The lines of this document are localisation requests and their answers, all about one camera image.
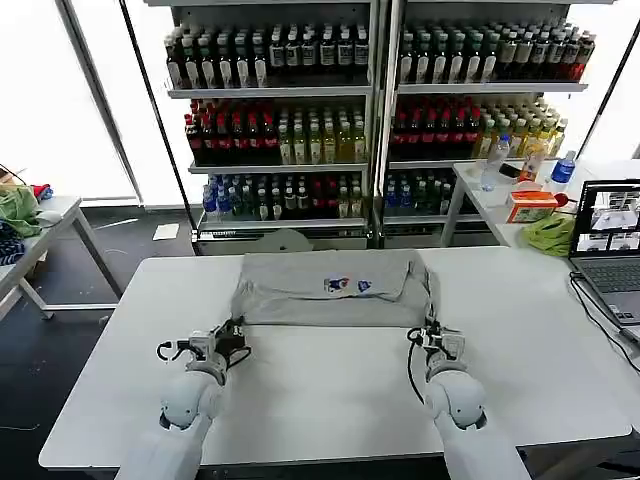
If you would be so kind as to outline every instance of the table leg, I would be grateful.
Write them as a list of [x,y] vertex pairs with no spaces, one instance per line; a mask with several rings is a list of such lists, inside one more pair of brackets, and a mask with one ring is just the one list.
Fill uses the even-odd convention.
[[464,187],[462,186],[462,180],[456,182],[456,186],[453,189],[451,195],[451,203],[449,204],[449,213],[447,214],[447,221],[442,229],[442,236],[440,237],[440,246],[448,247],[451,243],[451,237],[456,230],[456,223],[458,221],[458,214],[460,213],[460,207],[462,207],[462,201],[464,200]]
[[20,279],[20,289],[24,293],[24,299],[34,305],[38,310],[40,310],[40,315],[45,320],[51,320],[53,317],[53,312],[47,311],[47,304],[42,299],[38,292],[34,290],[34,288],[27,282],[24,278]]
[[98,247],[96,235],[95,233],[93,233],[91,225],[89,225],[89,222],[82,213],[82,210],[80,210],[79,208],[78,213],[76,214],[76,218],[73,221],[73,228],[75,228],[76,232],[78,232],[78,235],[80,235],[82,243],[84,243],[84,246],[89,251],[89,254],[93,258],[93,261],[96,263],[96,266],[98,267],[100,272],[102,272],[102,275],[104,276],[109,286],[111,286],[113,293],[115,293],[118,298],[122,298],[124,289],[120,286],[113,273],[111,273],[109,267],[107,267],[104,253],[102,252],[102,249]]

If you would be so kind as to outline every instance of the laptop screen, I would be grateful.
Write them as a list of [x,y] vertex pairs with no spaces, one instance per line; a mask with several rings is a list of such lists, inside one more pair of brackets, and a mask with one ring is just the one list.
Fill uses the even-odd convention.
[[585,182],[570,256],[638,255],[639,214],[640,180]]

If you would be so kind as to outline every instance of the water bottle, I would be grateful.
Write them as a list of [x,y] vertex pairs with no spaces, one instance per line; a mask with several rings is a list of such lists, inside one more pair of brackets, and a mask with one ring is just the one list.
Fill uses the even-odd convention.
[[576,169],[575,158],[576,152],[569,150],[566,157],[558,160],[556,166],[553,167],[553,172],[551,172],[551,180],[556,183],[569,183],[571,175],[573,175],[573,171]]
[[504,162],[509,156],[510,148],[509,135],[500,135],[500,141],[491,149],[489,158],[487,158],[487,164],[485,165],[482,177],[480,178],[480,187],[482,187],[482,190],[485,192],[490,192],[495,188],[498,170],[500,169],[502,162]]

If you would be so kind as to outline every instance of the orange box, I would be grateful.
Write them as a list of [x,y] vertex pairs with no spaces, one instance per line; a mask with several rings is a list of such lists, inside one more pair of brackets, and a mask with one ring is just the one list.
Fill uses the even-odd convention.
[[550,192],[511,192],[507,205],[507,223],[531,223],[551,215],[558,201]]

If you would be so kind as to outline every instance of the laptop cable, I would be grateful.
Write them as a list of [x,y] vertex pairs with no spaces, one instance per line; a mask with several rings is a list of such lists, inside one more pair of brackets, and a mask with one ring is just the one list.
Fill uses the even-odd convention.
[[[622,354],[624,355],[624,358],[627,360],[627,363],[631,366],[631,368],[633,368],[636,373],[640,373],[640,368],[637,367],[633,361],[631,360],[631,358],[629,357],[629,354],[627,353],[627,351],[624,349],[624,347],[622,346],[622,344],[620,342],[618,342],[616,339],[614,339],[609,332],[607,332],[607,330],[602,326],[602,324],[596,320],[596,318],[591,314],[591,312],[589,311],[589,308],[587,307],[587,304],[584,302],[584,300],[582,299],[582,296],[580,295],[580,292],[582,292],[584,294],[584,296],[589,299],[589,302],[595,306],[602,315],[604,315],[605,318],[609,318],[609,316],[605,313],[605,311],[602,309],[602,307],[600,307],[600,305],[598,305],[598,303],[591,297],[591,295],[589,295],[587,293],[587,291],[582,288],[582,285],[580,285],[579,280],[584,280],[584,276],[582,276],[579,273],[576,272],[571,272],[569,273],[569,283],[571,284],[571,288],[573,288],[573,290],[576,292],[576,295],[578,297],[578,301],[580,302],[580,304],[582,305],[582,308],[584,309],[584,313],[587,315],[587,317],[589,317],[589,319],[591,319],[591,321],[593,321],[593,323],[595,323],[600,330],[602,331],[602,333],[604,333],[605,337],[607,337],[607,339],[613,343],[614,345],[616,345],[620,351],[622,352]],[[620,332],[620,334],[626,338],[627,340],[629,340],[632,343],[637,344],[637,340],[633,337],[629,337],[627,335],[625,335],[625,330],[626,329],[619,329],[618,331]]]

